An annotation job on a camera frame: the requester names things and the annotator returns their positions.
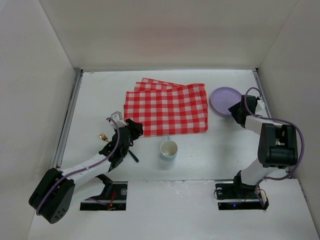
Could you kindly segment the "lilac round plate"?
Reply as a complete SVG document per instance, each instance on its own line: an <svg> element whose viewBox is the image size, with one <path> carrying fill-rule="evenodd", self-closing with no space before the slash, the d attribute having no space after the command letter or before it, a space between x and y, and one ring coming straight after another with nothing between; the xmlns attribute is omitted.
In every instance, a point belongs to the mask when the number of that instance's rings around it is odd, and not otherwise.
<svg viewBox="0 0 320 240"><path fill-rule="evenodd" d="M219 115L230 117L229 108L238 104L241 98L242 94L238 90L231 87L219 87L211 93L209 101Z"/></svg>

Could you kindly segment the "red white checkered cloth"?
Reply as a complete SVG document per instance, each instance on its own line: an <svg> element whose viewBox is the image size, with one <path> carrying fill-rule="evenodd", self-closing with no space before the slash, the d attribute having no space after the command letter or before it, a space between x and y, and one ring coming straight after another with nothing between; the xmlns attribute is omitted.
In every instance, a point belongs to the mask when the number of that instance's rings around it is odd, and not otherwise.
<svg viewBox="0 0 320 240"><path fill-rule="evenodd" d="M141 123L144 137L206 132L209 126L205 84L171 86L145 78L126 93L124 117Z"/></svg>

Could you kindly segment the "light blue mug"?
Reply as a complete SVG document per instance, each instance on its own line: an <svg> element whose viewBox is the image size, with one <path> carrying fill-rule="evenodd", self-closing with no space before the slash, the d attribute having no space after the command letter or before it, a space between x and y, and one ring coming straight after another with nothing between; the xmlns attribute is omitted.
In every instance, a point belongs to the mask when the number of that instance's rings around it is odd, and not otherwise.
<svg viewBox="0 0 320 240"><path fill-rule="evenodd" d="M178 154L178 145L171 139L171 136L167 136L167 140L163 141L160 145L160 155L164 161L173 161Z"/></svg>

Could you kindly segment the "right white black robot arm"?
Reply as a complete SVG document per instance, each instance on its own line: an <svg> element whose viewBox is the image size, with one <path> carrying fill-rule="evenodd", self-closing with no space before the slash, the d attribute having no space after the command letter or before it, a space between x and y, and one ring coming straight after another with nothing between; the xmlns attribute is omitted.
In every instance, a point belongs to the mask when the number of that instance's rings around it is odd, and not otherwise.
<svg viewBox="0 0 320 240"><path fill-rule="evenodd" d="M255 115L261 102L259 97L242 95L240 102L228 109L237 124L259 135L257 159L233 178L231 190L239 199L253 195L258 181L274 171L298 163L296 128L282 120Z"/></svg>

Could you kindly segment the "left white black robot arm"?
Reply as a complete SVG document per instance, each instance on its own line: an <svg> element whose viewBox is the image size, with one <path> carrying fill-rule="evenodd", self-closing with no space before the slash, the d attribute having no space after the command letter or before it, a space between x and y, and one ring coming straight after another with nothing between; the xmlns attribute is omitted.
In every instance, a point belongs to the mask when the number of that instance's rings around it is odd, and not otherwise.
<svg viewBox="0 0 320 240"><path fill-rule="evenodd" d="M114 114L106 120L115 133L103 149L73 167L47 170L29 198L28 204L36 214L50 224L55 224L66 214L77 189L94 178L107 179L105 174L123 162L134 141L144 133L143 124L130 118L124 120Z"/></svg>

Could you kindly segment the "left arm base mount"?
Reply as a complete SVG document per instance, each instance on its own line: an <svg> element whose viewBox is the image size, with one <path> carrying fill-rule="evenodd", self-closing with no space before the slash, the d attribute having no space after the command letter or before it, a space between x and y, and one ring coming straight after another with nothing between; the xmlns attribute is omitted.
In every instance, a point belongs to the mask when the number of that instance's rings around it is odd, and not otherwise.
<svg viewBox="0 0 320 240"><path fill-rule="evenodd" d="M80 211L125 211L127 208L128 182L113 181L105 174L94 179L101 191L80 203Z"/></svg>

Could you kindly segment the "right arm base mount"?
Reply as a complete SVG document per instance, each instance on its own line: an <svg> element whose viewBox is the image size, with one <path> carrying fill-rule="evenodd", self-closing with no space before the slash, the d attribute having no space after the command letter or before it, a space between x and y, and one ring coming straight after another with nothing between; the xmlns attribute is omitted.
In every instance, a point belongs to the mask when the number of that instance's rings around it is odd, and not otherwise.
<svg viewBox="0 0 320 240"><path fill-rule="evenodd" d="M220 211L265 211L270 204L265 190L242 183L239 173L232 180L216 181L213 196Z"/></svg>

